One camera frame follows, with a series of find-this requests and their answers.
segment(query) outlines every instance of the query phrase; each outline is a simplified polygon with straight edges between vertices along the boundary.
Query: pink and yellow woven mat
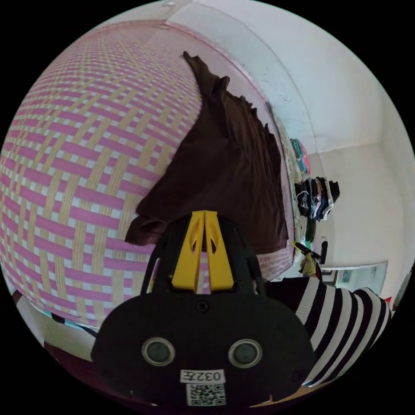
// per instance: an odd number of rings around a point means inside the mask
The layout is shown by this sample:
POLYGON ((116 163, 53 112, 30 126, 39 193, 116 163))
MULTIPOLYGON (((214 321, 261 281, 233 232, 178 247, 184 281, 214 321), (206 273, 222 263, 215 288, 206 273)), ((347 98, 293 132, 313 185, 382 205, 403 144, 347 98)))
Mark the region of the pink and yellow woven mat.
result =
MULTIPOLYGON (((233 80, 226 58, 190 34, 131 22, 80 38, 22 102, 0 156, 0 259, 37 306, 99 326, 139 294, 153 246, 129 245, 125 234, 201 108, 184 50, 216 59, 233 80)), ((238 77, 239 95, 259 96, 238 77)), ((292 264, 292 249, 260 263, 271 278, 292 264)), ((205 290, 207 272, 203 259, 205 290)))

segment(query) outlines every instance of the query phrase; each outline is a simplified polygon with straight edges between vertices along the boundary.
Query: striped sweater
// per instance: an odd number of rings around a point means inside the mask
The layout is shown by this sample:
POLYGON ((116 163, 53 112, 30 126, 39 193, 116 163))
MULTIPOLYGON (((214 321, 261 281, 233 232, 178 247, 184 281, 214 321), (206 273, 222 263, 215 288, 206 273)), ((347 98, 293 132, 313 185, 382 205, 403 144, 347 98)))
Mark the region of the striped sweater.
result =
POLYGON ((305 386, 344 374, 378 339, 391 318, 389 305, 369 288, 353 293, 317 278, 285 278, 265 284, 268 297, 293 310, 307 330, 317 363, 305 386))

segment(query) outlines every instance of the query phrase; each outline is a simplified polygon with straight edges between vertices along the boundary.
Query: clothing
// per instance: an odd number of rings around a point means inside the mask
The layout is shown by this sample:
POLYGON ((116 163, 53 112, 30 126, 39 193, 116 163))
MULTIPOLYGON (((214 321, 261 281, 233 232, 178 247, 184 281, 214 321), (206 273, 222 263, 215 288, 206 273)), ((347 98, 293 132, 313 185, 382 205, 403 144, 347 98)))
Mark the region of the clothing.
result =
POLYGON ((316 187, 317 187, 317 206, 316 206, 316 209, 314 211, 313 219, 316 218, 317 212, 318 212, 318 210, 321 206, 322 190, 321 190, 320 181, 318 179, 316 179, 316 187))
POLYGON ((323 219, 324 220, 327 220, 327 215, 333 209, 333 206, 334 206, 333 196, 332 196, 332 192, 330 190, 330 183, 329 183, 328 180, 326 180, 326 184, 328 184, 328 186, 327 186, 327 195, 329 197, 329 206, 323 211, 323 219))
POLYGON ((210 210, 237 222, 256 254, 284 249, 288 231, 274 135, 252 104, 227 91, 229 77, 213 75, 198 56, 183 56, 202 109, 165 174, 139 203, 125 241, 154 244, 171 221, 210 210))
POLYGON ((310 253, 308 253, 304 259, 301 262, 301 274, 303 277, 311 277, 312 275, 316 274, 317 270, 317 262, 316 260, 311 256, 310 253))
POLYGON ((340 196, 340 189, 338 187, 338 182, 330 182, 329 186, 330 186, 330 191, 333 196, 333 203, 335 203, 338 197, 340 196))
POLYGON ((317 363, 305 386, 343 375, 372 347, 392 315, 369 288, 352 293, 317 278, 284 278, 266 283, 265 291, 293 310, 310 336, 317 363))
POLYGON ((296 183, 295 191, 301 215, 317 221, 327 220, 340 196, 338 183, 321 177, 309 177, 301 183, 296 183))
POLYGON ((306 231, 306 241, 312 242, 316 234, 316 220, 308 219, 307 222, 307 231, 306 231))

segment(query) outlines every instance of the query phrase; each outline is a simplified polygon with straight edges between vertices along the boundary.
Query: brown cloth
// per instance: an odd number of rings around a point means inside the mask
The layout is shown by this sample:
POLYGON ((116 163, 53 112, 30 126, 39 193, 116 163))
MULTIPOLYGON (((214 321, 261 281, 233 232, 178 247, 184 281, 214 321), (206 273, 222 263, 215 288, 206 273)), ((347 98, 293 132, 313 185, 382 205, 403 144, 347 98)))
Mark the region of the brown cloth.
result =
POLYGON ((287 224, 281 155, 273 134, 229 77, 210 73, 198 57, 184 58, 195 74, 202 108, 165 174, 139 203, 125 241, 155 244, 169 222, 209 210, 237 222, 256 254, 285 248, 287 224))

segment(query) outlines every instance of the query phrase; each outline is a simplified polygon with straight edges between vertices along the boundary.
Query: white wall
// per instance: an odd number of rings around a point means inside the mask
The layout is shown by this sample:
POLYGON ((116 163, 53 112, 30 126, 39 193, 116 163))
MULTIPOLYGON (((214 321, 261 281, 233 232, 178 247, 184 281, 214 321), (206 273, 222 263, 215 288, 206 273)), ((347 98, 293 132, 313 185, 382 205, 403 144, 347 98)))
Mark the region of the white wall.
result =
POLYGON ((403 259, 401 281, 415 260, 415 157, 405 126, 391 99, 382 90, 383 133, 381 150, 392 172, 403 206, 403 259))
POLYGON ((192 0, 175 0, 173 5, 168 6, 167 3, 170 2, 166 0, 153 1, 118 14, 101 23, 98 27, 108 23, 126 22, 128 20, 167 20, 172 14, 191 2, 192 0))
POLYGON ((378 81, 318 26, 248 0, 194 0, 169 20, 202 33, 234 56, 308 153, 379 142, 378 81))
POLYGON ((381 296, 396 295, 402 276, 403 207, 380 145, 333 150, 320 154, 320 159, 325 175, 340 187, 340 197, 329 215, 334 239, 333 243, 329 240, 327 266, 388 261, 381 296))

